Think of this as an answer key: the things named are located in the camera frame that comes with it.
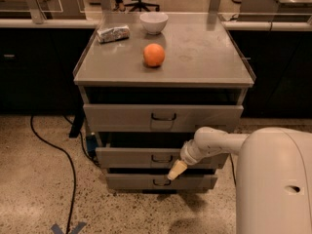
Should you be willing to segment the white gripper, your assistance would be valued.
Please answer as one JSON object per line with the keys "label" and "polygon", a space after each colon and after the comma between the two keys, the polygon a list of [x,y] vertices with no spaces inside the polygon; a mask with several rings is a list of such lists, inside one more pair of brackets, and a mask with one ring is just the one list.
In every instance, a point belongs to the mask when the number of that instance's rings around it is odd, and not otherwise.
{"label": "white gripper", "polygon": [[175,180],[187,169],[187,165],[193,166],[199,163],[204,158],[204,155],[195,141],[191,139],[182,146],[180,158],[181,160],[176,160],[170,169],[167,175],[168,180]]}

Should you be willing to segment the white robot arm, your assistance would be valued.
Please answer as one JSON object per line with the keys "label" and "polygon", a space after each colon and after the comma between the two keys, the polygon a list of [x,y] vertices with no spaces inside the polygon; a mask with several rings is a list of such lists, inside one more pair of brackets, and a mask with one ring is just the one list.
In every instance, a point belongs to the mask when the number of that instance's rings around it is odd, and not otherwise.
{"label": "white robot arm", "polygon": [[221,153],[238,156],[236,234],[312,234],[312,134],[269,127],[229,134],[203,127],[180,150],[169,171]]}

